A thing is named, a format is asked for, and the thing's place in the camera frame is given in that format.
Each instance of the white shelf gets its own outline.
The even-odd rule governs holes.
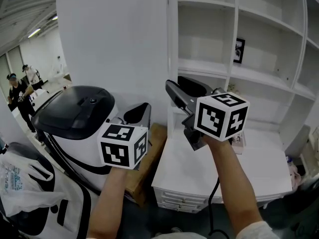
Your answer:
[[[217,0],[178,0],[178,5],[196,6],[201,8],[235,8],[235,5],[229,2]]]
[[[307,44],[309,44],[312,48],[317,49],[319,51],[319,44],[316,44],[309,37],[307,38]]]
[[[276,19],[275,17],[271,17],[265,13],[261,13],[257,10],[253,10],[253,9],[249,9],[247,7],[244,6],[239,6],[239,13],[246,15],[247,17],[259,20],[261,22],[264,22],[268,25],[271,25],[275,28],[284,30],[284,31],[290,31],[293,33],[296,33],[300,36],[303,36],[303,33],[301,33],[300,31],[298,31],[297,29],[295,29],[294,27],[282,22],[279,19]]]
[[[303,96],[305,98],[309,98],[311,100],[316,100],[315,94],[306,86],[296,82],[294,87],[294,92],[300,96]]]
[[[216,77],[216,75],[226,76],[227,68],[222,63],[179,58],[178,72],[184,74]]]
[[[231,77],[261,83],[289,92],[292,91],[282,79],[275,75],[275,73],[253,70],[240,66],[240,64],[233,65]]]

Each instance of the black shirt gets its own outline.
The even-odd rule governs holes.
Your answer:
[[[10,91],[9,91],[9,96],[13,99],[12,102],[14,104],[16,104],[18,106],[18,108],[22,108],[25,105],[29,105],[30,104],[30,101],[29,101],[28,97],[26,97],[23,102],[20,102],[20,103],[18,102],[19,93],[22,92],[24,94],[26,89],[27,89],[26,83],[24,81],[18,81],[18,86],[16,88],[12,87],[12,89],[10,89]]]

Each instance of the white sleeve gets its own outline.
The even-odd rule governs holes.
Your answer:
[[[36,70],[33,66],[30,66],[30,68],[31,68],[31,71],[32,71],[34,74],[37,73],[37,70]]]
[[[272,232],[265,221],[260,221],[245,227],[236,239],[279,239],[279,237]]]

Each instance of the black lid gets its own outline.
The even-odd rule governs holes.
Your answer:
[[[37,130],[58,137],[86,139],[100,128],[114,105],[114,97],[102,88],[74,86],[43,104],[32,123]]]

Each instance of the picture frame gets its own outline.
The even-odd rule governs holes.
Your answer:
[[[244,55],[245,40],[237,38],[235,46],[234,62],[241,64]]]

